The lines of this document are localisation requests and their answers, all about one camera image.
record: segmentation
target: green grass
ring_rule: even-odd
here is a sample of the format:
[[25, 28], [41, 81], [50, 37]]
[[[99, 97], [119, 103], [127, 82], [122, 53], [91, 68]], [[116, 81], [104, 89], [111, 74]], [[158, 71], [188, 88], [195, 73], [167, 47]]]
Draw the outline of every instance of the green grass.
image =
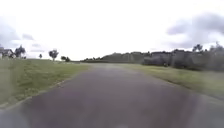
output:
[[141, 70], [154, 77], [224, 100], [224, 73], [134, 64], [124, 66]]
[[0, 104], [23, 100], [87, 68], [50, 60], [0, 59]]

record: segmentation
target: treeline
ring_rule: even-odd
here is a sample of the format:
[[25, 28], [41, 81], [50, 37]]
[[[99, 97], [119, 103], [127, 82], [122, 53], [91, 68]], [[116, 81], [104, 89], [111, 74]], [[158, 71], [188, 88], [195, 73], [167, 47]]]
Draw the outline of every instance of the treeline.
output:
[[192, 51], [175, 49], [172, 52], [114, 53], [102, 58], [85, 59], [89, 63], [141, 63], [144, 65], [170, 66], [190, 70], [224, 71], [224, 48], [216, 43], [209, 50], [197, 44]]
[[87, 58], [82, 62], [87, 63], [142, 63], [144, 57], [150, 53], [131, 52], [131, 53], [113, 53], [102, 58]]

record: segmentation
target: white cloud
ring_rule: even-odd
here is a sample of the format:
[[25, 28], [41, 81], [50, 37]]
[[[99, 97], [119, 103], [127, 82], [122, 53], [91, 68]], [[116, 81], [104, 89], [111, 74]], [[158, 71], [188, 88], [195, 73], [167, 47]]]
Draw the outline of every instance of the white cloud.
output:
[[8, 22], [17, 32], [32, 35], [46, 50], [84, 59], [169, 49], [165, 33], [176, 20], [224, 14], [223, 5], [221, 0], [0, 0], [0, 15], [14, 17]]

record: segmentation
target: cloud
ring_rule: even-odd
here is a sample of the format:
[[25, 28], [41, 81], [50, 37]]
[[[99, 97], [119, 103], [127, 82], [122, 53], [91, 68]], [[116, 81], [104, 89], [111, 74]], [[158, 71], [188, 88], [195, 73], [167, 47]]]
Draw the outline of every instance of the cloud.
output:
[[37, 43], [35, 43], [35, 44], [32, 44], [32, 47], [41, 47], [41, 45], [40, 44], [37, 44]]
[[25, 40], [34, 40], [33, 36], [29, 35], [29, 34], [23, 34], [22, 35], [23, 39]]
[[186, 35], [182, 41], [171, 42], [174, 47], [181, 48], [191, 48], [198, 43], [211, 43], [214, 41], [214, 37], [211, 38], [214, 33], [224, 35], [224, 16], [214, 13], [204, 13], [190, 20], [180, 20], [167, 31], [170, 36]]
[[3, 47], [13, 47], [16, 45], [14, 40], [20, 40], [16, 30], [0, 17], [0, 44]]

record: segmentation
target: asphalt road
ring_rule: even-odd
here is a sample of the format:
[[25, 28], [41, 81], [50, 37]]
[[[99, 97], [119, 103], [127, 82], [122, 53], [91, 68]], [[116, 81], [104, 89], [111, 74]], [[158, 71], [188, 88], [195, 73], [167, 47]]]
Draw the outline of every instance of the asphalt road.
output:
[[0, 128], [223, 127], [223, 101], [113, 65], [0, 113]]

